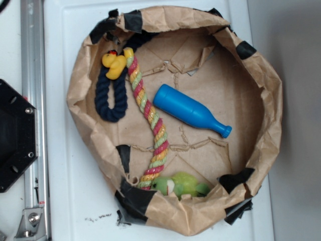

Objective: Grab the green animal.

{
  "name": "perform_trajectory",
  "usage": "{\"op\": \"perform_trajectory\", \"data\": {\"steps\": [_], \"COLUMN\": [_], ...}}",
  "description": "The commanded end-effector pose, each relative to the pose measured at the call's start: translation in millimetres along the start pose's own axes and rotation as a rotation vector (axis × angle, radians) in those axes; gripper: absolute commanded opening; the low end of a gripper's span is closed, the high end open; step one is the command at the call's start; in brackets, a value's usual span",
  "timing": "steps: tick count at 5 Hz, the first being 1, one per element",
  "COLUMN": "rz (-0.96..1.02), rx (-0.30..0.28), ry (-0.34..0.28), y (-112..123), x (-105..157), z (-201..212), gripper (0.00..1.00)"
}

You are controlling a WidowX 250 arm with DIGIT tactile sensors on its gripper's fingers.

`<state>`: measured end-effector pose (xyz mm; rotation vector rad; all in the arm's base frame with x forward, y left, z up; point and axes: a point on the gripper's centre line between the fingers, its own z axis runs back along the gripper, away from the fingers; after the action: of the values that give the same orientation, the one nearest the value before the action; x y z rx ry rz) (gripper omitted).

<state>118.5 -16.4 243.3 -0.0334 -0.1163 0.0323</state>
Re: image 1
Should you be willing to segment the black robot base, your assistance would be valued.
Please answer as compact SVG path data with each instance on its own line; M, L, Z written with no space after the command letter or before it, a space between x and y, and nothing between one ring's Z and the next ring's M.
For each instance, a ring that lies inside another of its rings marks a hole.
M1 193L7 192L37 158L36 109L1 80Z

